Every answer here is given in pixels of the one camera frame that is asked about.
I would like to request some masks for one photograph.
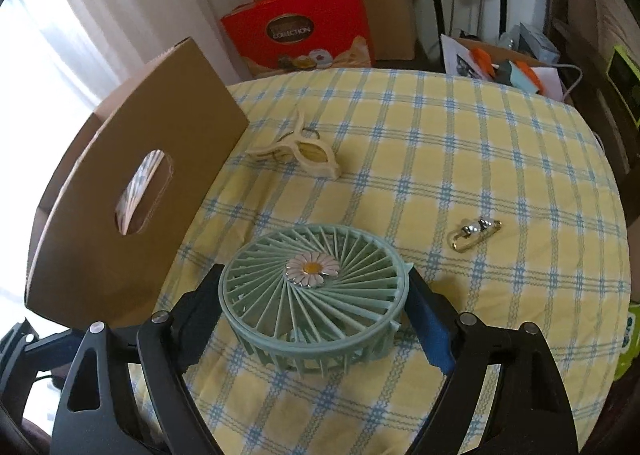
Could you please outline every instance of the orange object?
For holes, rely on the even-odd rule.
[[[475,48],[471,50],[470,54],[482,72],[491,78],[495,78],[494,65],[492,64],[491,56],[486,50]]]
[[[516,61],[516,67],[522,71],[522,73],[531,80],[531,82],[538,87],[538,93],[541,96],[545,95],[545,87],[540,81],[537,74],[527,65],[524,61]]]

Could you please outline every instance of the hair clip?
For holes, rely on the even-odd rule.
[[[453,235],[449,244],[454,251],[464,253],[500,231],[501,227],[500,220],[481,217],[478,218],[477,224],[462,226],[460,231]]]
[[[335,160],[334,150],[319,138],[305,137],[302,132],[305,129],[305,119],[302,111],[298,109],[296,126],[290,133],[285,134],[273,144],[261,148],[247,150],[247,154],[256,159],[276,158],[276,152],[290,152],[300,163],[305,171],[314,177],[329,177],[336,180],[340,177],[340,165]]]

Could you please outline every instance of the daisy flower decoration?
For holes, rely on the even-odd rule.
[[[285,277],[300,287],[319,287],[324,283],[325,276],[338,276],[340,264],[326,253],[310,251],[300,253],[287,261]]]

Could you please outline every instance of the metal screw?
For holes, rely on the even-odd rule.
[[[169,319],[169,313],[166,310],[159,310],[153,316],[151,316],[151,321],[153,323],[164,323]]]
[[[529,334],[537,334],[538,332],[540,332],[540,329],[538,328],[538,326],[535,323],[532,323],[531,321],[527,321],[524,324],[524,329],[529,333]]]
[[[91,334],[97,334],[99,332],[102,332],[103,330],[104,330],[104,323],[101,321],[91,323],[91,326],[89,327],[89,332],[91,332]]]
[[[460,323],[471,327],[478,323],[478,318],[476,318],[476,316],[474,314],[471,314],[470,312],[463,312],[462,314],[460,314]]]
[[[479,218],[478,224],[480,224],[480,231],[486,231],[494,225],[494,221],[490,218]]]
[[[468,238],[471,235],[479,233],[481,229],[477,224],[469,224],[468,226],[462,226],[461,231],[465,235],[465,238]]]

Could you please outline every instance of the table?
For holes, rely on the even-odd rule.
[[[255,235],[302,222],[365,229],[458,311],[500,327],[538,323],[579,443],[586,441],[622,345],[630,275],[612,172],[572,107],[501,85],[397,70],[299,72],[230,91],[250,125],[196,214],[158,308],[171,308]],[[289,131],[297,107],[332,143],[343,168],[338,181],[244,153]],[[478,216],[499,218],[503,228],[454,252],[447,235]],[[464,449],[479,441],[497,374],[487,371]],[[185,381],[226,453],[360,455],[404,453],[443,378],[406,320],[388,357],[301,379],[247,356],[222,319]],[[150,417],[140,374],[134,386]]]

